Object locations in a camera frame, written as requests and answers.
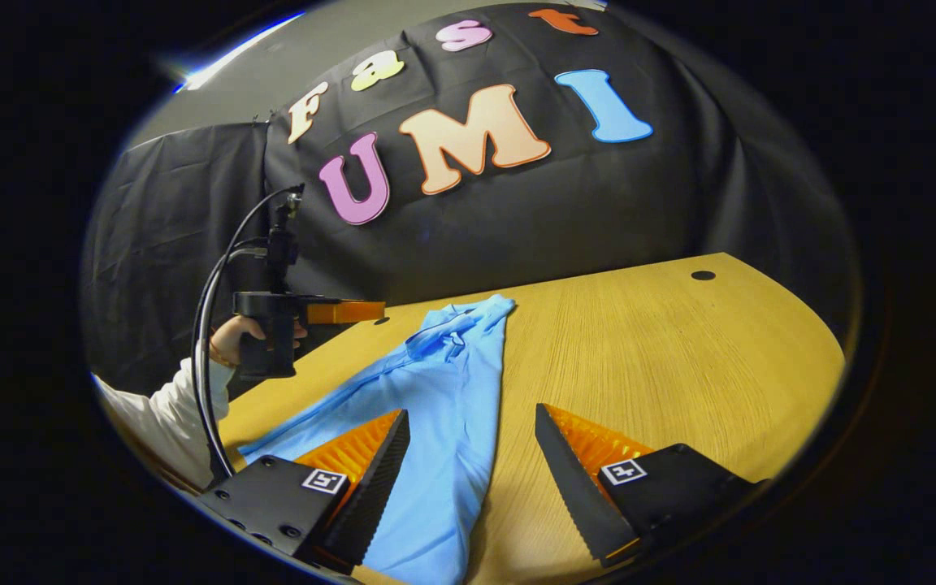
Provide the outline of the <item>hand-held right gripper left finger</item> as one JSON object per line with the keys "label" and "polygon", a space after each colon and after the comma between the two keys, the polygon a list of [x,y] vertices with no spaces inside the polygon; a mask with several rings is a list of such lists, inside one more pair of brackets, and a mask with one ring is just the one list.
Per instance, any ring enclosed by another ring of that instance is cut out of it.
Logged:
{"label": "hand-held right gripper left finger", "polygon": [[279,554],[332,574],[363,563],[411,442],[395,409],[293,461],[265,455],[197,497]]}

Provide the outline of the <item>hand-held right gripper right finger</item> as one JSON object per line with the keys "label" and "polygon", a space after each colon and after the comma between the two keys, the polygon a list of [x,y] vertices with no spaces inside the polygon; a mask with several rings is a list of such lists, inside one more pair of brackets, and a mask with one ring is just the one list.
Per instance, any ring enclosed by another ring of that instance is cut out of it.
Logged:
{"label": "hand-held right gripper right finger", "polygon": [[604,567],[683,544],[761,488],[678,442],[653,449],[556,406],[535,439],[591,558]]}

